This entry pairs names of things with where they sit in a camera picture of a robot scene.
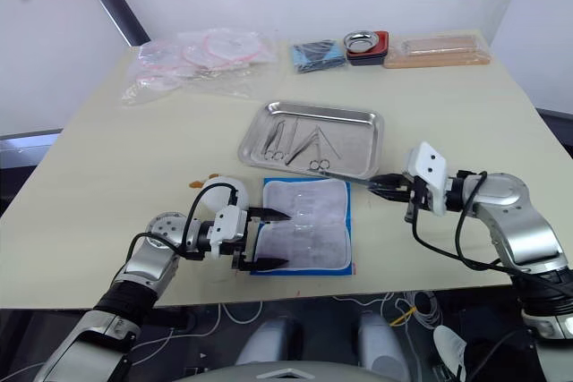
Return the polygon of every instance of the small metal bowl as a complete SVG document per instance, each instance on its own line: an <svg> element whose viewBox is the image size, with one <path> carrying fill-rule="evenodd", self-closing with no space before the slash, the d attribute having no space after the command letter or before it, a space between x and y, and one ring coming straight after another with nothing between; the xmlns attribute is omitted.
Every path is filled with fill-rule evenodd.
<svg viewBox="0 0 573 382"><path fill-rule="evenodd" d="M351 53L365 53L378 45L378 35L373 31L358 30L344 36L344 46Z"/></svg>

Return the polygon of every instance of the white towel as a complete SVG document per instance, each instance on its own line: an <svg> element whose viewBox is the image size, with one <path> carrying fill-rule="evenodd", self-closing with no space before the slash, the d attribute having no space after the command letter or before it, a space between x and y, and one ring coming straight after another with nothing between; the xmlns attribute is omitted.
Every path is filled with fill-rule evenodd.
<svg viewBox="0 0 573 382"><path fill-rule="evenodd" d="M291 219L262 227L256 257L288 259L279 270L347 267L352 257L347 200L346 184L338 180L267 183L263 206Z"/></svg>

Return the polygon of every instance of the floor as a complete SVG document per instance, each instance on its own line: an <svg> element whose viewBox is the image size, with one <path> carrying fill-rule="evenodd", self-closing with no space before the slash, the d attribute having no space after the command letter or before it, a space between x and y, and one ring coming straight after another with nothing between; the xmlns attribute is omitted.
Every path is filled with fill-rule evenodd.
<svg viewBox="0 0 573 382"><path fill-rule="evenodd" d="M0 169L0 216L16 197L18 191L34 172L35 166Z"/></svg>
<svg viewBox="0 0 573 382"><path fill-rule="evenodd" d="M355 296L359 301L368 302L379 295ZM480 290L457 290L437 293L444 311L444 323L456 329L464 338L471 341L477 338L497 340L510 329L521 325L517 300L508 287L484 288ZM421 309L426 304L417 303ZM259 303L229 305L235 318L248 319L254 315ZM181 308L190 316L187 329L178 329L176 334L202 334L209 332L218 318L218 305ZM218 329L206 337L178 338L167 343L157 355L133 367L130 380L141 382L161 382L193 374L195 368L217 369L233 365L250 334L265 320L287 317L301 327L302 342L295 358L306 361L334 361L356 365L355 350L356 324L365 311L379 312L380 303L362 307L351 301L335 301L331 297L269 301L263 305L260 317L248 325L238 325L222 314ZM9 320L9 310L1 310L1 320ZM19 347L14 351L9 369L0 377L31 364L44 361L59 345L66 334L80 318L79 311L34 311ZM400 312L394 309L394 302L384 305L384 316L390 321ZM432 367L438 365L438 355L433 347L432 332L420 326L415 319L408 321L407 329L412 339L410 346L406 338L406 328L397 327L395 333L409 364L413 381L437 381ZM138 343L167 336L168 327L146 325ZM523 354L524 362L534 360L530 339L524 334L513 341ZM154 353L161 343L141 348L132 354L133 362ZM416 356L420 361L421 375L418 377ZM35 370L22 372L11 378L11 382L24 382L33 379Z"/></svg>

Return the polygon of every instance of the black cable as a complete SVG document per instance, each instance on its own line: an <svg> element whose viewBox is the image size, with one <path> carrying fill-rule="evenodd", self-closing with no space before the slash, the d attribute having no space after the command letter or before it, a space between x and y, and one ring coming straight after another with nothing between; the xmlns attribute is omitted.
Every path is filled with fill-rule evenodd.
<svg viewBox="0 0 573 382"><path fill-rule="evenodd" d="M462 211L462 216L460 216L460 219L458 221L458 228L456 229L456 237L455 237L456 250L458 251L458 255L452 254L451 252L447 252L446 250L441 250L440 248L437 248L433 245L430 245L428 242L424 241L418 235L417 221L418 221L418 212L419 212L420 201L419 201L419 199L416 199L416 198L413 199L414 208L413 208L413 212L412 212L412 235L414 236L414 239L418 243L420 243L422 246L424 246L425 248L427 248L429 250L433 250L434 252L437 252L440 255L443 255L444 257L448 257L450 259L456 259L457 261L463 262L467 267L471 268L472 270L483 271L483 270L489 269L489 270L494 270L496 272L505 273L506 275L521 277L521 278L529 280L531 282L541 284L547 288L551 288L552 290L558 291L558 292L560 292L560 293L562 293L568 297L573 297L573 292L571 292L568 288L563 288L562 286L554 284L553 282L548 281L547 279L544 279L540 276L531 275L529 273L522 272L521 270L518 270L518 269L513 268L513 267L496 266L496 264L498 264L498 262L499 262L499 259L495 259L491 263L484 263L482 261L475 261L474 259L469 259L466 256L464 256L463 252L461 252L461 245L459 245L460 236L461 236L461 228L464 224L464 220L466 219L466 215L469 212L469 209L472 207L475 195L479 191L479 188L482 186L482 184L485 182L484 177L487 176L487 173L481 172L480 175L482 176L482 178L478 181L477 185L475 186L472 193L470 194L469 199L467 200L466 204L464 205L464 209Z"/></svg>
<svg viewBox="0 0 573 382"><path fill-rule="evenodd" d="M470 211L470 209L474 205L474 199L475 199L477 192L480 190L480 188L482 188L483 183L487 179L487 172L485 172L485 171L481 172L480 176L481 176L481 178L479 179L479 181L475 185L474 189L470 193L469 198L467 199L466 204L464 205L464 208L462 209L462 213L459 215L458 225L456 226L456 234L454 235L454 243L456 245L456 252L458 254L459 260L462 263L464 263L467 267L471 268L472 270L484 271L484 270L487 270L491 264L488 266L475 264L475 261L472 261L472 260L466 258L466 256L462 252L462 248L460 245L460 235L462 233L462 226L464 225L464 221L466 220L466 216L467 216L468 212Z"/></svg>
<svg viewBox="0 0 573 382"><path fill-rule="evenodd" d="M125 265L121 266L120 268L117 269L117 271L115 272L114 277L111 278L111 283L109 284L109 287L111 288L111 285L114 284L115 279L117 278L117 275L119 275L119 272L122 271L122 268L124 268Z"/></svg>
<svg viewBox="0 0 573 382"><path fill-rule="evenodd" d="M519 333L520 331L521 331L521 329L517 328L513 331L510 331L509 333L504 335L500 340L498 340L498 342L494 346L492 346L491 350L487 353L487 355L485 355L485 357L483 357L483 359L475 367L475 369L472 370L472 372L469 374L469 376L466 377L466 382L472 382L472 380L475 379L475 375L477 375L480 372L480 370L483 368L483 366L485 366L485 364L487 364L487 361L490 360L490 358L493 356L493 354L495 354L495 352L500 348L500 346L504 342L506 342L510 337Z"/></svg>
<svg viewBox="0 0 573 382"><path fill-rule="evenodd" d="M203 188L199 194L197 194L197 197L195 198L195 200L193 201L193 204L191 205L191 209L189 210L189 215L187 216L187 220L185 221L185 226L183 228L183 236L181 237L181 243L179 244L179 252L184 254L185 253L185 249L186 249L186 241L187 241L187 234L189 234L189 226L191 225L191 222L193 220L193 214L195 213L195 209L197 208L197 205L199 204L199 200L201 200L201 198L205 195L205 193L209 190L211 190L212 188L216 188L216 187L227 187L228 189L231 190L231 193L229 195L229 205L236 205L237 202L237 193L238 190L237 188L235 188L233 185L231 185L230 183L212 183L211 185L208 185L207 187Z"/></svg>
<svg viewBox="0 0 573 382"><path fill-rule="evenodd" d="M132 255L133 255L133 249L135 248L135 244L137 243L137 241L140 240L141 237L149 237L150 239L154 239L158 242L161 242L162 244L167 246L170 250L172 250L175 254L177 254L179 256L183 256L181 254L181 251L164 236L161 236L159 234L155 234L152 232L143 232L143 233L137 233L133 237L132 242L129 245L129 250L127 251L127 257L125 258L126 263L131 259Z"/></svg>
<svg viewBox="0 0 573 382"><path fill-rule="evenodd" d="M414 204L414 210L412 212L412 235L414 236L415 241L420 243L425 248L427 248L429 250L433 250L434 252L437 252L440 255L443 255L444 257L448 257L449 259L456 259L457 261L461 261L461 258L458 257L456 254L452 254L451 252L447 252L446 250L442 250L442 249L438 248L437 246L430 245L428 242L423 240L418 235L418 212L419 212L419 210L420 210L420 208L416 204ZM480 263L479 261L474 261L472 259L468 259L468 261L471 261L475 264L487 264L487 263ZM495 266L496 264L499 264L499 263L500 263L500 259L495 259L494 261L492 261L491 264Z"/></svg>

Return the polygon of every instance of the plastic package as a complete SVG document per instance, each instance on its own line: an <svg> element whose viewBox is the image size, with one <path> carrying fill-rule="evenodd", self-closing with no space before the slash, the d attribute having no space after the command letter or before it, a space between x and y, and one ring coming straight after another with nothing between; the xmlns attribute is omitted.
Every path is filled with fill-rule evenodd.
<svg viewBox="0 0 573 382"><path fill-rule="evenodd" d="M488 47L475 35L428 35L392 38L384 67L458 66L489 64Z"/></svg>
<svg viewBox="0 0 573 382"><path fill-rule="evenodd" d="M276 44L260 33L211 29L143 44L131 64L122 101L147 103L179 88L240 98L272 98Z"/></svg>
<svg viewBox="0 0 573 382"><path fill-rule="evenodd" d="M330 39L293 45L292 55L298 73L321 71L346 63L336 40Z"/></svg>

